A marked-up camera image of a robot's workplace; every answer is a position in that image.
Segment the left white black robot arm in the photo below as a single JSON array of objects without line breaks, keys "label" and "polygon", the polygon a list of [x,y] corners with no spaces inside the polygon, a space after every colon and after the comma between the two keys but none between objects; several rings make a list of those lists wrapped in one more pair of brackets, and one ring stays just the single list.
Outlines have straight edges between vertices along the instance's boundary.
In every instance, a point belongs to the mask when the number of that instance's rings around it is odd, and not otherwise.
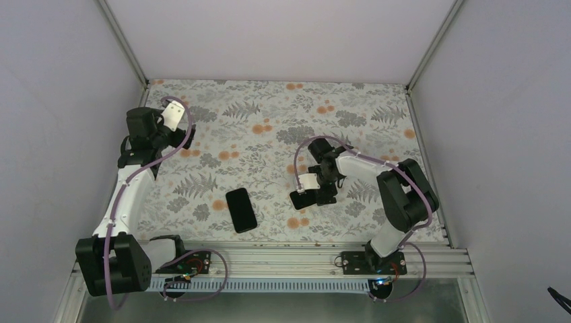
[{"label": "left white black robot arm", "polygon": [[162,110],[148,107],[126,114],[129,134],[123,139],[114,192],[100,224],[78,240],[75,255],[92,296],[145,291],[156,261],[135,237],[143,202],[158,177],[163,150],[188,149],[195,126],[179,127],[189,110],[171,101]]}]

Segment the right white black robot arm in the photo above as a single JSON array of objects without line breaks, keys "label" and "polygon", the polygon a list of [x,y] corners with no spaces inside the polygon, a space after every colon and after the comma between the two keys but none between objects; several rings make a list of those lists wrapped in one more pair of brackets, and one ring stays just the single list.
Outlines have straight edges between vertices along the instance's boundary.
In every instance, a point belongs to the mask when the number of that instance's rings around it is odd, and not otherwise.
[{"label": "right white black robot arm", "polygon": [[364,263],[371,273],[381,274],[408,239],[432,223],[440,202],[414,159],[394,164],[364,155],[344,142],[333,147],[330,144],[333,140],[332,136],[306,140],[317,165],[308,168],[305,174],[295,175],[296,191],[311,192],[316,205],[326,205],[333,202],[346,178],[362,180],[377,188],[387,220],[366,243]]}]

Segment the black phone on mat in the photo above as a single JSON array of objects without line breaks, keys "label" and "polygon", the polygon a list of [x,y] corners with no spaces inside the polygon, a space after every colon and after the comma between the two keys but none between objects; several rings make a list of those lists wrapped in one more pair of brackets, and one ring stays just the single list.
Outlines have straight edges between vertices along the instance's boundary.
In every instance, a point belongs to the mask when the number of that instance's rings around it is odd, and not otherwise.
[{"label": "black phone on mat", "polygon": [[226,202],[236,233],[242,234],[257,228],[256,214],[247,189],[238,188],[227,192]]}]

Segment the floral patterned table mat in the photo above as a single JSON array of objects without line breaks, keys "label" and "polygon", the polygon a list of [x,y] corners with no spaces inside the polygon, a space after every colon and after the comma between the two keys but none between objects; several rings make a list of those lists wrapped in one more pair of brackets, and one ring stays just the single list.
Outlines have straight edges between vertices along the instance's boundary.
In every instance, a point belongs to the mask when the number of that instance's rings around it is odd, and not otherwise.
[{"label": "floral patterned table mat", "polygon": [[[377,188],[347,179],[337,202],[297,211],[295,173],[315,161],[304,140],[319,135],[391,162],[421,159],[402,85],[155,79],[147,105],[165,96],[191,109],[189,149],[164,161],[137,228],[150,239],[194,241],[366,242],[385,223]],[[226,193],[248,191],[257,228],[234,230]]]}]

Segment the black object at edge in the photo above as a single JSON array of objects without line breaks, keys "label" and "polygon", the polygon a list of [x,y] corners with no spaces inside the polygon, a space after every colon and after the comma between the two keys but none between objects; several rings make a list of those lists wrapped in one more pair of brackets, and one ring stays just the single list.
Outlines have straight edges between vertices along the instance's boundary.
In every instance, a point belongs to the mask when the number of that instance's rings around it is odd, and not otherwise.
[{"label": "black object at edge", "polygon": [[562,307],[568,314],[571,314],[571,301],[569,298],[557,292],[553,287],[548,287],[547,292],[560,307]]}]

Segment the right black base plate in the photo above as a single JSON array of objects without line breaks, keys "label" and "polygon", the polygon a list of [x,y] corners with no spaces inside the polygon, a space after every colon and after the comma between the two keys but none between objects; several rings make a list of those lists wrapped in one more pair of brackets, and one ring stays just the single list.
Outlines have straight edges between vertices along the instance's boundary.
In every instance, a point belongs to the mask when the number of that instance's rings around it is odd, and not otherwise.
[{"label": "right black base plate", "polygon": [[344,275],[406,275],[407,262],[403,252],[379,258],[365,251],[344,251],[340,254]]}]

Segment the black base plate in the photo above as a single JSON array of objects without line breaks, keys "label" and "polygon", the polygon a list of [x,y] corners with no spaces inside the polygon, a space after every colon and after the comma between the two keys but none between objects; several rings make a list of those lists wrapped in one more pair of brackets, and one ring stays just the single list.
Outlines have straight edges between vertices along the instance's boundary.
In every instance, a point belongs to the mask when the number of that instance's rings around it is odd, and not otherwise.
[{"label": "black base plate", "polygon": [[403,252],[379,258],[365,251],[344,251],[340,254],[344,275],[406,275],[407,262]]},{"label": "black base plate", "polygon": [[211,252],[199,251],[186,256],[175,264],[155,270],[157,274],[206,275],[209,273]]}]

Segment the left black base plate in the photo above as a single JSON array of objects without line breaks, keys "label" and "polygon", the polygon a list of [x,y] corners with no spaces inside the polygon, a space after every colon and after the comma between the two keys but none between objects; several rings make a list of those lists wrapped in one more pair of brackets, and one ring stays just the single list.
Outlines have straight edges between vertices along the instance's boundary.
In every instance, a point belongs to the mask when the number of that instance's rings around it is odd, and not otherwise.
[{"label": "left black base plate", "polygon": [[206,275],[209,273],[211,252],[199,251],[186,256],[175,264],[155,270],[157,274]]}]

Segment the aluminium rail frame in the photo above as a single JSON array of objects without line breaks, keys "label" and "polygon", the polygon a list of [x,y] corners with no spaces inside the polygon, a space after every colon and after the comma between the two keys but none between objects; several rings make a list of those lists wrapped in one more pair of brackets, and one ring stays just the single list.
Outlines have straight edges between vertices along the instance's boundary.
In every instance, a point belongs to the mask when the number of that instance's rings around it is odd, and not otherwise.
[{"label": "aluminium rail frame", "polygon": [[371,275],[345,275],[343,251],[359,243],[209,242],[209,273],[184,285],[183,300],[166,301],[151,287],[114,311],[91,297],[74,268],[56,322],[488,322],[466,250],[418,243],[404,251],[407,273],[388,301],[370,299]]}]

